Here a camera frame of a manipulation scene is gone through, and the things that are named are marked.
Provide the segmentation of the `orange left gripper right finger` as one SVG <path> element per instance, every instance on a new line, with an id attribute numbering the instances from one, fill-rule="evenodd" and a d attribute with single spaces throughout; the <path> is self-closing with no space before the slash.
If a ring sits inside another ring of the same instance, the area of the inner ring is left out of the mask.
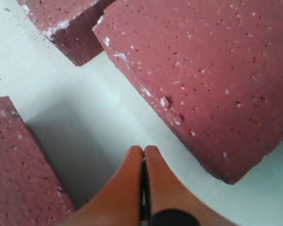
<path id="1" fill-rule="evenodd" d="M 145 148 L 152 226 L 234 226 L 175 176 L 155 146 Z"/>

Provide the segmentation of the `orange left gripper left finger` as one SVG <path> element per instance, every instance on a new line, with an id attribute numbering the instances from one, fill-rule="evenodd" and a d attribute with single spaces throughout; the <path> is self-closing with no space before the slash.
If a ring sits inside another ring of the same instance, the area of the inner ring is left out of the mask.
<path id="1" fill-rule="evenodd" d="M 105 186 L 62 226 L 138 226 L 141 222 L 143 150 L 132 146 Z"/>

